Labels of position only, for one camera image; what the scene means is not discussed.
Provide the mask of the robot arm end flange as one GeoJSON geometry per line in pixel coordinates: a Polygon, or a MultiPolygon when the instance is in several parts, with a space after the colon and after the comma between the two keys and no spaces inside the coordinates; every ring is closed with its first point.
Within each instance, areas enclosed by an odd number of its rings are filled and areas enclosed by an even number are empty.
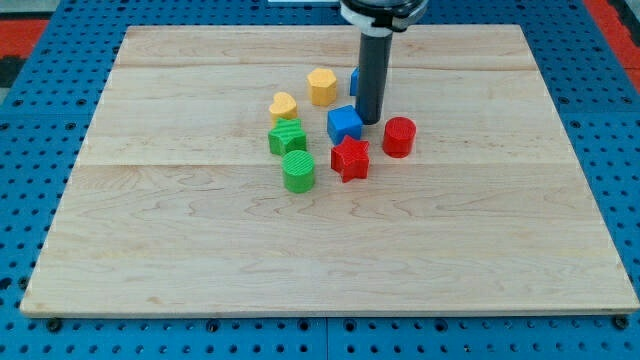
{"type": "Polygon", "coordinates": [[[341,0],[340,15],[362,34],[405,32],[426,13],[429,0],[341,0]]]}

